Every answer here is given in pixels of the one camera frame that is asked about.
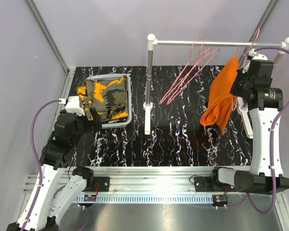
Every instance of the metal floor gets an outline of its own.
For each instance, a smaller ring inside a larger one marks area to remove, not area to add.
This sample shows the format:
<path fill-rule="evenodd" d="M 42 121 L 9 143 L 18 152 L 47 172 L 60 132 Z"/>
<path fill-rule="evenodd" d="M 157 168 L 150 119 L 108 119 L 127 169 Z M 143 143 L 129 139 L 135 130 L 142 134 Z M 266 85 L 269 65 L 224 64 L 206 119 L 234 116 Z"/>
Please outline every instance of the metal floor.
<path fill-rule="evenodd" d="M 229 195 L 237 204 L 243 195 Z M 254 196 L 259 209 L 266 210 L 271 197 Z M 127 205 L 96 204 L 89 208 L 90 221 L 83 231 L 282 231 L 277 212 L 260 215 L 246 201 L 227 210 L 207 209 L 211 205 Z M 73 208 L 66 212 L 61 231 L 79 230 L 86 212 Z"/>

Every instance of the robotic arm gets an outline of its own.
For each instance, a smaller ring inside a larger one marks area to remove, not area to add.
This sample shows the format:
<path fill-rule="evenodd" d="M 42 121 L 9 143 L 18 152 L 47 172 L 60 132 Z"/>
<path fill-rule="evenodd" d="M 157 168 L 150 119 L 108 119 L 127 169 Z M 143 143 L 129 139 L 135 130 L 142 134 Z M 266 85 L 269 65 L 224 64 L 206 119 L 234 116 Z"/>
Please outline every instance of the robotic arm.
<path fill-rule="evenodd" d="M 7 231 L 58 231 L 63 214 L 76 196 L 94 185 L 93 171 L 89 168 L 77 167 L 68 184 L 52 201 L 58 182 L 71 162 L 75 146 L 82 134 L 102 129 L 97 111 L 91 108 L 90 112 L 93 120 L 89 121 L 83 111 L 80 98 L 78 96 L 68 98 L 65 110 L 60 112 L 54 124 L 54 131 L 42 150 L 40 158 L 42 185 L 39 184 L 40 175 L 38 175 L 24 212 L 17 222 L 8 226 Z M 39 195 L 34 200 L 38 187 L 40 187 Z M 32 204 L 34 207 L 30 218 L 26 219 Z"/>
<path fill-rule="evenodd" d="M 238 192 L 272 194 L 272 171 L 270 163 L 271 125 L 283 109 L 283 92 L 271 88 L 274 64 L 264 55 L 252 53 L 250 63 L 237 71 L 230 93 L 242 97 L 248 103 L 253 126 L 253 156 L 250 172 L 217 167 L 211 173 L 211 181 L 216 187 L 221 184 L 235 186 Z M 289 179 L 283 177 L 279 160 L 279 121 L 274 128 L 274 170 L 276 192 L 289 188 Z"/>

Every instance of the plastic basket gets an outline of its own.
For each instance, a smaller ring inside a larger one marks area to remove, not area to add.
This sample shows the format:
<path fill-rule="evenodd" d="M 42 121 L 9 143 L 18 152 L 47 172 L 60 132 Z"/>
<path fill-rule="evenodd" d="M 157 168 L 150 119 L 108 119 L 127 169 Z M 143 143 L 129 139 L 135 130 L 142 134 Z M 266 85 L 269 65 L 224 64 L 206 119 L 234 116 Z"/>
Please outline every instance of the plastic basket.
<path fill-rule="evenodd" d="M 102 128 L 124 128 L 131 122 L 131 117 L 132 117 L 132 113 L 131 113 L 131 78 L 127 74 L 97 75 L 97 76 L 90 76 L 87 78 L 90 80 L 116 80 L 116 79 L 120 79 L 122 76 L 126 76 L 127 82 L 128 82 L 127 95 L 128 95 L 129 116 L 125 122 L 102 124 Z"/>

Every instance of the metal rod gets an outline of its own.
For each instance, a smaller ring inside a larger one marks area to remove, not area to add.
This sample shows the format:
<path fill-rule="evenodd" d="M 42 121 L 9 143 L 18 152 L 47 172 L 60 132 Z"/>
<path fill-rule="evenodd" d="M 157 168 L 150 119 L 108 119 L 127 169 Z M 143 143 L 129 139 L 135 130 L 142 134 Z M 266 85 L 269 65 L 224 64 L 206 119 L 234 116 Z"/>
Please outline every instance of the metal rod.
<path fill-rule="evenodd" d="M 185 45 L 191 46 L 195 43 L 195 46 L 211 46 L 211 47 L 250 47 L 252 42 L 218 42 L 218 41 L 175 41 L 175 40 L 157 40 L 155 45 Z M 254 43 L 253 47 L 281 47 L 282 43 Z"/>
<path fill-rule="evenodd" d="M 255 40 L 255 33 L 257 31 L 257 29 L 259 28 L 260 31 L 263 29 L 265 23 L 267 22 L 268 18 L 270 17 L 270 15 L 272 14 L 273 10 L 275 9 L 276 5 L 278 4 L 279 0 L 270 0 L 269 4 L 267 5 L 266 9 L 263 12 L 263 15 L 261 16 L 261 19 L 259 20 L 254 32 L 252 33 L 252 36 L 250 37 L 250 41 L 254 41 Z M 240 60 L 239 60 L 239 66 L 243 67 L 243 62 L 244 62 L 244 56 L 241 55 Z"/>
<path fill-rule="evenodd" d="M 152 64 L 153 64 L 153 51 L 148 50 L 148 69 L 146 73 L 146 95 L 145 103 L 151 103 L 151 81 L 152 81 Z"/>
<path fill-rule="evenodd" d="M 51 50 L 53 51 L 55 57 L 57 58 L 60 66 L 62 67 L 64 73 L 66 75 L 68 75 L 68 70 L 69 70 L 69 67 L 67 66 L 67 64 L 65 63 L 61 53 L 59 52 L 59 49 L 57 48 L 52 36 L 50 35 L 50 32 L 48 31 L 46 25 L 45 25 L 45 22 L 42 18 L 42 16 L 40 15 L 35 3 L 33 0 L 25 0 L 25 2 L 27 3 L 30 11 L 32 12 L 33 16 L 35 17 L 35 20 L 37 21 L 42 33 L 44 34 Z"/>

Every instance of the gray wall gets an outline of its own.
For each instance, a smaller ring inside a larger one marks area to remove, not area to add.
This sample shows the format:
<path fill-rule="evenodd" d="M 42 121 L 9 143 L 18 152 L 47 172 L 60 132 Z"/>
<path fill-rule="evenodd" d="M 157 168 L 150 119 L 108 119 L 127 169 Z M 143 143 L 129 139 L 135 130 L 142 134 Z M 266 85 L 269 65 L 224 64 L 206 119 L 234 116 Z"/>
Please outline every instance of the gray wall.
<path fill-rule="evenodd" d="M 16 221 L 28 174 L 36 171 L 30 125 L 45 102 L 57 99 L 64 73 L 24 0 L 0 0 L 0 231 Z M 53 106 L 37 120 L 40 153 Z"/>
<path fill-rule="evenodd" d="M 246 41 L 269 0 L 34 0 L 69 66 L 146 65 L 158 39 Z M 243 16 L 252 6 L 252 17 Z M 189 47 L 157 46 L 154 65 L 186 64 Z M 236 48 L 221 48 L 225 64 Z"/>
<path fill-rule="evenodd" d="M 284 40 L 289 37 L 289 0 L 280 1 L 265 28 L 261 31 L 259 41 L 272 38 Z M 276 52 L 264 51 L 273 60 Z M 289 100 L 289 55 L 285 54 L 273 73 L 273 87 L 283 90 L 284 104 Z M 289 110 L 281 118 L 280 126 L 280 160 L 285 177 L 289 177 Z"/>

